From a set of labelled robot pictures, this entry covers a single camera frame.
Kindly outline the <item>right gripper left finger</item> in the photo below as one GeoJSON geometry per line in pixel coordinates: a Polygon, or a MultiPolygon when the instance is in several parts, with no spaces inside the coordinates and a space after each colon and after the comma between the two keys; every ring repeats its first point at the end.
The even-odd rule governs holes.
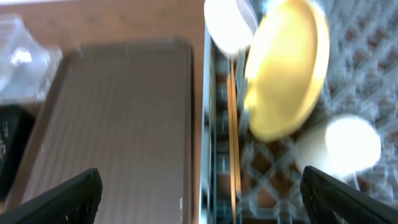
{"type": "Polygon", "coordinates": [[[93,223],[103,183],[90,168],[1,215],[1,223],[93,223]]]}

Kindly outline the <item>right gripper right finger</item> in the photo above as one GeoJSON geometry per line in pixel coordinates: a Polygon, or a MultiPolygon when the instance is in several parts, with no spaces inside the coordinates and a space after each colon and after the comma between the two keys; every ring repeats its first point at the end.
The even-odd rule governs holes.
{"type": "Polygon", "coordinates": [[[300,192],[310,223],[397,224],[397,210],[377,201],[340,180],[306,166],[300,182],[300,192]]]}

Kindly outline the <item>white green cup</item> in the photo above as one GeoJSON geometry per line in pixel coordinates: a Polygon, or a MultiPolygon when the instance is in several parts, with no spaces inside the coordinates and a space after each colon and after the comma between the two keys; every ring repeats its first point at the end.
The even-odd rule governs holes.
{"type": "Polygon", "coordinates": [[[354,114],[341,114],[302,133],[295,142],[295,165],[307,166],[340,180],[370,169],[381,158],[382,142],[376,128],[354,114]]]}

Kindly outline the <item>wooden chopstick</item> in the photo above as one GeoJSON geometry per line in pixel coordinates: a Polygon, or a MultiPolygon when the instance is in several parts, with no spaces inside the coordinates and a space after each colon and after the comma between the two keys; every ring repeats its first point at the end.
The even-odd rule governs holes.
{"type": "Polygon", "coordinates": [[[231,213],[232,224],[236,224],[236,177],[234,161],[234,118],[233,118],[233,96],[231,75],[227,78],[228,94],[228,128],[229,128],[229,164],[230,164],[230,182],[231,182],[231,213]]]}
{"type": "Polygon", "coordinates": [[[236,102],[236,80],[235,80],[235,65],[231,61],[231,106],[232,106],[232,121],[233,121],[233,151],[234,151],[234,169],[235,169],[235,188],[236,195],[241,198],[241,166],[240,166],[240,152],[239,152],[239,134],[238,134],[238,114],[236,102]]]}

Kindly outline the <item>yellow round plate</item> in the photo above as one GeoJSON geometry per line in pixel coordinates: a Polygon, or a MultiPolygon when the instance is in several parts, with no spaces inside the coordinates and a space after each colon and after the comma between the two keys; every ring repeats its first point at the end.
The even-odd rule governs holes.
{"type": "Polygon", "coordinates": [[[320,97],[329,56],[328,22],[315,1],[270,2],[244,72],[244,109],[257,139],[275,141],[303,125],[320,97]]]}

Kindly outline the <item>pink round bowl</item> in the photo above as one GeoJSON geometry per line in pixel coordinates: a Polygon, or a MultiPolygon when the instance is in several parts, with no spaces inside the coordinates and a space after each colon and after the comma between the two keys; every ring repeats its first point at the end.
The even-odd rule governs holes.
{"type": "Polygon", "coordinates": [[[213,42],[229,58],[250,46],[259,25],[248,0],[206,0],[204,18],[213,42]]]}

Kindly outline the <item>grey plastic dishwasher rack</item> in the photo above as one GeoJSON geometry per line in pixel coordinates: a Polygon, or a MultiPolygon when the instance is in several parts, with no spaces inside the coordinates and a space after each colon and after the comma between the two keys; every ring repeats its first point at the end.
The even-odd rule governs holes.
{"type": "MultiPolygon", "coordinates": [[[[320,1],[330,25],[326,82],[305,132],[339,114],[356,114],[381,136],[381,159],[348,185],[397,207],[397,2],[320,1]]],[[[308,223],[294,151],[299,134],[274,142],[239,130],[241,190],[231,207],[227,78],[243,81],[244,56],[225,57],[205,35],[200,223],[308,223]]]]}

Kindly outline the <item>clear plastic waste bin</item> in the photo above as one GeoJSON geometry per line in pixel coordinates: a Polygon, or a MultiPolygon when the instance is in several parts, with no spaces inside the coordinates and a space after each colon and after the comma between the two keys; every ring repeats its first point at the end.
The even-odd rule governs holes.
{"type": "Polygon", "coordinates": [[[1,15],[1,104],[43,101],[63,58],[40,45],[17,14],[1,15]]]}

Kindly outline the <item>black plastic tray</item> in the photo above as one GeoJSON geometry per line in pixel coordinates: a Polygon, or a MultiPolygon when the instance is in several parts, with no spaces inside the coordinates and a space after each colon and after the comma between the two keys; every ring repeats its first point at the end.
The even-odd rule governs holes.
{"type": "Polygon", "coordinates": [[[11,189],[34,123],[19,105],[1,106],[1,200],[11,189]]]}

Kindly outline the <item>brown plastic serving tray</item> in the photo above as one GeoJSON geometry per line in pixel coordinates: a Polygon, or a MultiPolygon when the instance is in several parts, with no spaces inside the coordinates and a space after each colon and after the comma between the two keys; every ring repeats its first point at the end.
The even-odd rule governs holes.
{"type": "Polygon", "coordinates": [[[68,54],[6,199],[12,210],[96,168],[95,223],[189,223],[192,47],[180,39],[68,54]]]}

